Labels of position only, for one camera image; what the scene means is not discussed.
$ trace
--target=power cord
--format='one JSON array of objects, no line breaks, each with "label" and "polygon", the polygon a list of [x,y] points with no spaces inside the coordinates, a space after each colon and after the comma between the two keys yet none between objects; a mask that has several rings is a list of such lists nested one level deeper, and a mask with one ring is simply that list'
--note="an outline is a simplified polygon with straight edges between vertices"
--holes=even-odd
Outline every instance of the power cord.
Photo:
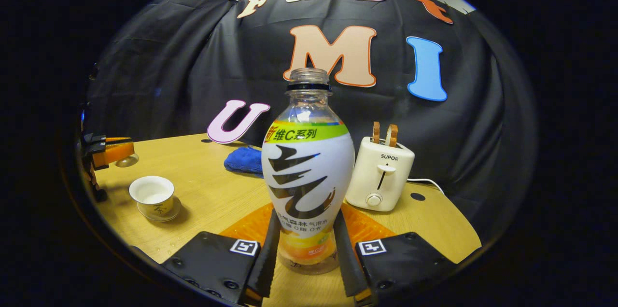
[{"label": "power cord", "polygon": [[446,196],[446,194],[444,193],[444,191],[442,191],[442,188],[441,188],[441,187],[440,187],[440,186],[439,186],[439,185],[438,185],[435,181],[433,181],[433,180],[431,180],[431,179],[408,179],[408,181],[416,181],[416,182],[430,182],[430,183],[434,184],[434,185],[437,187],[437,189],[438,189],[438,190],[440,190],[440,192],[442,193],[442,195],[445,195],[445,196]]}]

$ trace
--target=white toaster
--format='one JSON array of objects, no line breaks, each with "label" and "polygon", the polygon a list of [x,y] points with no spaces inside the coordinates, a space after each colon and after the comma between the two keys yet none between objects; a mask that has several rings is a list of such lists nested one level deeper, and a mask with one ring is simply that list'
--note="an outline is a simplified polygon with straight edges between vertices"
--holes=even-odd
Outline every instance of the white toaster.
[{"label": "white toaster", "polygon": [[397,143],[390,147],[384,140],[374,143],[364,137],[346,193],[349,204],[388,212],[395,208],[410,175],[414,153]]}]

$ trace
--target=plastic bottle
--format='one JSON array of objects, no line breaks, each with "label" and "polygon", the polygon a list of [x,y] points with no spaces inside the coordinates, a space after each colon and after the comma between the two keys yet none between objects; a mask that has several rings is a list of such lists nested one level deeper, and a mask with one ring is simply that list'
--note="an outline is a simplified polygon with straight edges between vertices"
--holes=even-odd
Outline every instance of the plastic bottle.
[{"label": "plastic bottle", "polygon": [[272,123],[262,169],[282,226],[278,256],[286,267],[321,274],[338,266],[333,223],[354,167],[346,125],[328,106],[326,71],[292,71],[290,105]]}]

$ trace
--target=wooden table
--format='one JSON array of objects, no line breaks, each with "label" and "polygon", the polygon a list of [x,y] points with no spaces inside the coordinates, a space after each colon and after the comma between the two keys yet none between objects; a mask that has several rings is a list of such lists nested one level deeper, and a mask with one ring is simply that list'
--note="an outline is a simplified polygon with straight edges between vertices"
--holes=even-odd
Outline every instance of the wooden table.
[{"label": "wooden table", "polygon": [[[158,263],[199,231],[218,234],[270,202],[263,179],[223,167],[227,155],[245,144],[201,141],[207,138],[201,134],[136,142],[137,164],[126,168],[112,164],[97,171],[99,185],[108,192],[108,199],[97,203],[102,217],[126,244],[139,247]],[[128,186],[146,175],[158,175],[174,184],[183,208],[172,221],[149,221],[137,210]],[[410,193],[420,193],[425,200],[417,201]],[[391,212],[359,210],[397,234],[417,232],[455,263],[481,246],[470,223],[432,186],[406,184]],[[320,276],[304,276],[277,262],[271,298],[265,298],[263,305],[351,307],[353,299],[346,297],[338,268]]]}]

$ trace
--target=bottle label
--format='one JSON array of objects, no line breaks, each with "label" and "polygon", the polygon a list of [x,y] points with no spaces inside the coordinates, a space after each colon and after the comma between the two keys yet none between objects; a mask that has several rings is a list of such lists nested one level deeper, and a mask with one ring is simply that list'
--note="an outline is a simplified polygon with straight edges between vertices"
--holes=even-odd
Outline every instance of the bottle label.
[{"label": "bottle label", "polygon": [[348,133],[343,122],[299,123],[275,120],[267,131],[264,143],[315,142],[343,136]]},{"label": "bottle label", "polygon": [[[293,140],[290,133],[291,139],[285,140],[291,131],[304,131],[307,138]],[[291,235],[291,245],[320,245],[333,227],[351,179],[351,136],[342,123],[274,122],[269,132],[262,146],[262,169],[282,228]]]}]

